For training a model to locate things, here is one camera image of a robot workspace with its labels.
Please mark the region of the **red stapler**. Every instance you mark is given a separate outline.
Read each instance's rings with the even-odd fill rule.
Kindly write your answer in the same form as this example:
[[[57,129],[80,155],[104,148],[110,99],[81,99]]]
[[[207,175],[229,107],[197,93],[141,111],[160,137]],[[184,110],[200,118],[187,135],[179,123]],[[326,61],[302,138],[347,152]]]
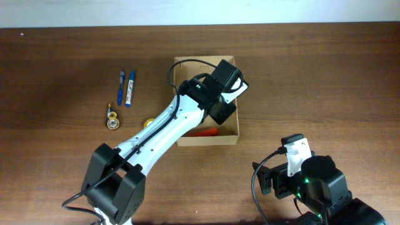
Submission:
[[[208,136],[218,136],[218,135],[219,135],[219,130],[218,130],[218,128],[215,127],[215,128],[187,134],[187,137],[208,137]]]

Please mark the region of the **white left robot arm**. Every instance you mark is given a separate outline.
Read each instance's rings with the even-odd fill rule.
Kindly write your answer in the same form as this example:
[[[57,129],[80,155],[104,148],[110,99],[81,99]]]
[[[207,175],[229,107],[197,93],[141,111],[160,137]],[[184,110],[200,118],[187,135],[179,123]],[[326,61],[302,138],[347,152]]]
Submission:
[[[221,125],[236,111],[233,100],[248,84],[242,72],[223,59],[212,73],[173,88],[174,99],[150,125],[115,148],[103,143],[93,152],[81,190],[97,224],[128,224],[144,200],[146,177],[155,163],[207,117]]]

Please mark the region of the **blue ballpoint pen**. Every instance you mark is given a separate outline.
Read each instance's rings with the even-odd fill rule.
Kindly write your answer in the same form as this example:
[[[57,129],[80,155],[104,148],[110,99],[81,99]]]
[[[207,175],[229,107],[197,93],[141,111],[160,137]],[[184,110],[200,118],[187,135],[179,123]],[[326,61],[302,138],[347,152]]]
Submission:
[[[121,70],[119,74],[119,87],[117,93],[117,105],[120,106],[123,100],[123,87],[125,81],[125,71]]]

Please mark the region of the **brown cardboard box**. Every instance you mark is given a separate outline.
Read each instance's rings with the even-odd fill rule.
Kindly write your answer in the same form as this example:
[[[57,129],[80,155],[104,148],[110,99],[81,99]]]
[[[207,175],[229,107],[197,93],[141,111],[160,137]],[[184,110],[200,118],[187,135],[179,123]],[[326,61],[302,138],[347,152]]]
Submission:
[[[174,62],[185,59],[198,59],[209,62],[217,66],[221,60],[225,59],[229,63],[235,65],[234,56],[184,56],[175,57]],[[200,62],[184,62],[174,67],[173,81],[178,87],[184,80],[190,80],[195,75],[201,73],[211,74],[214,71],[212,66]],[[203,131],[211,128],[218,128],[218,136],[208,137],[187,137],[187,134]],[[215,146],[215,145],[235,145],[239,139],[239,122],[238,112],[232,113],[227,120],[218,125],[210,116],[203,123],[188,131],[183,137],[180,137],[176,143],[178,146]]]

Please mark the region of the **black gold small tape dispenser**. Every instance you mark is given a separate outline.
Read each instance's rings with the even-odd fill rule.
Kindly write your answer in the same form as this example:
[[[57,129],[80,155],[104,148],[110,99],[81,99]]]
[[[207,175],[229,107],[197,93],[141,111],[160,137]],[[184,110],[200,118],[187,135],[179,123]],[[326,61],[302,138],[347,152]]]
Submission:
[[[110,131],[115,131],[120,127],[121,123],[118,119],[117,112],[111,107],[111,103],[107,105],[106,127]]]

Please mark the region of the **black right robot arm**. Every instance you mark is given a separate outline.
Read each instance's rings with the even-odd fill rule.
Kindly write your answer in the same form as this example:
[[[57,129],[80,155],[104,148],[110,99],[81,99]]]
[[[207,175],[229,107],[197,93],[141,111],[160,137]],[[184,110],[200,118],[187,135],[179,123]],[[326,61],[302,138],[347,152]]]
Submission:
[[[353,198],[345,175],[330,156],[312,156],[301,164],[301,170],[287,175],[288,164],[272,169],[253,162],[261,192],[274,191],[277,199],[294,196],[309,211],[296,224],[387,225],[383,216],[358,198]]]

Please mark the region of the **blue whiteboard marker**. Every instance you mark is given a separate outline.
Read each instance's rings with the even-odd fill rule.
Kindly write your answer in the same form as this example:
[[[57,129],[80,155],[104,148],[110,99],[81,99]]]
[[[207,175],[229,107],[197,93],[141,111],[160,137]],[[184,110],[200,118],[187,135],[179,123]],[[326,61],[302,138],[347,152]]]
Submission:
[[[125,106],[127,108],[129,108],[131,106],[135,78],[136,78],[136,72],[131,71],[130,75],[129,75],[129,81],[128,81],[128,87],[127,87],[127,93],[126,93],[126,102],[125,102]]]

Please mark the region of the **yellow clear tape roll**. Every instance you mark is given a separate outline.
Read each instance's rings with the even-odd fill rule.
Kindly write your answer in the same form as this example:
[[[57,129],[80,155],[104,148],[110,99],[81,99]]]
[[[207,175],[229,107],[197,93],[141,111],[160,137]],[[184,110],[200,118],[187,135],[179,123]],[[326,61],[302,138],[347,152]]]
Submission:
[[[155,120],[154,118],[147,119],[143,124],[143,128],[148,127],[154,120]]]

